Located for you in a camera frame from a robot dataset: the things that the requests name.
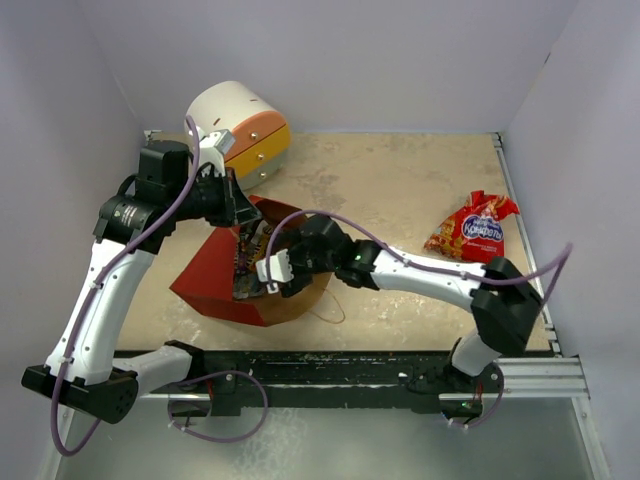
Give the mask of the red brown paper bag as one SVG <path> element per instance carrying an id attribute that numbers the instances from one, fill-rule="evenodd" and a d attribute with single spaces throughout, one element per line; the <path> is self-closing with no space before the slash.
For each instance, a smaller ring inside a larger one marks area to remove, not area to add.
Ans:
<path id="1" fill-rule="evenodd" d="M 290 298 L 270 294 L 259 281 L 256 262 L 263 259 L 273 228 L 297 207 L 252 195 L 262 218 L 240 227 L 216 229 L 205 240 L 170 290 L 203 316 L 269 327 L 310 312 L 328 292 L 328 274 Z"/>

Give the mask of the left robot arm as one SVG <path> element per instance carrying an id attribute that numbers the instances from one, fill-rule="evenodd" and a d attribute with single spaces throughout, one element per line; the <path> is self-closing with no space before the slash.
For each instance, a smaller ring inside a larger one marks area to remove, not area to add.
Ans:
<path id="1" fill-rule="evenodd" d="M 168 341 L 129 359 L 116 358 L 115 350 L 135 292 L 178 222 L 204 219 L 226 228 L 260 219 L 224 162 L 232 143 L 218 132 L 206 136 L 198 143 L 205 161 L 197 166 L 186 144 L 152 141 L 140 151 L 137 172 L 101 206 L 67 327 L 47 360 L 21 380 L 50 399 L 51 421 L 66 406 L 116 424 L 146 393 L 171 383 L 194 392 L 204 384 L 205 354 L 197 347 Z"/>

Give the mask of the red candy bag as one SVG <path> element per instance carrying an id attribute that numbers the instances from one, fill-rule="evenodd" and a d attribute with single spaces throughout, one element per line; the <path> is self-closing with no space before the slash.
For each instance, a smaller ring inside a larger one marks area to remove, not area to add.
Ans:
<path id="1" fill-rule="evenodd" d="M 472 191 L 464 205 L 436 228 L 423 248 L 453 260 L 489 263 L 504 255 L 501 221 L 519 214 L 518 205 L 508 196 Z"/>

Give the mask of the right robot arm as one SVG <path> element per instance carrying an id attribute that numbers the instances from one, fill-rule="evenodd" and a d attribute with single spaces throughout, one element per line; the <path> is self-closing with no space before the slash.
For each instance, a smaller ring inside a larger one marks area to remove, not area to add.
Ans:
<path id="1" fill-rule="evenodd" d="M 475 326 L 454 344 L 444 369 L 456 391 L 469 390 L 498 358 L 522 355 L 542 307 L 535 288 L 504 257 L 483 264 L 413 255 L 371 234 L 352 239 L 322 214 L 288 231 L 275 229 L 256 269 L 267 291 L 283 297 L 329 273 L 351 288 L 408 292 L 470 313 Z"/>

